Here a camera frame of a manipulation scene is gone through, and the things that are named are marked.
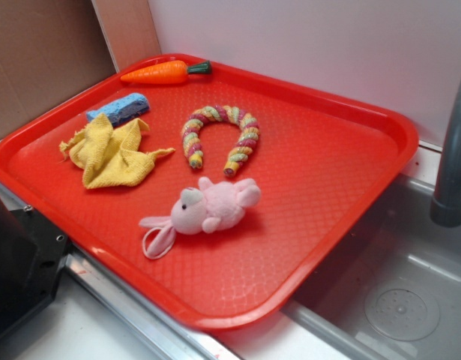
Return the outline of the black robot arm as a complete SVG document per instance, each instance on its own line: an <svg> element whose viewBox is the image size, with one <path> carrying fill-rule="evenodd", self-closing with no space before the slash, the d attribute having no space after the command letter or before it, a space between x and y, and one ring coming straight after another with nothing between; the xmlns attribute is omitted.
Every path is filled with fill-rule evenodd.
<svg viewBox="0 0 461 360"><path fill-rule="evenodd" d="M70 240L36 209L0 198L0 341L55 299Z"/></svg>

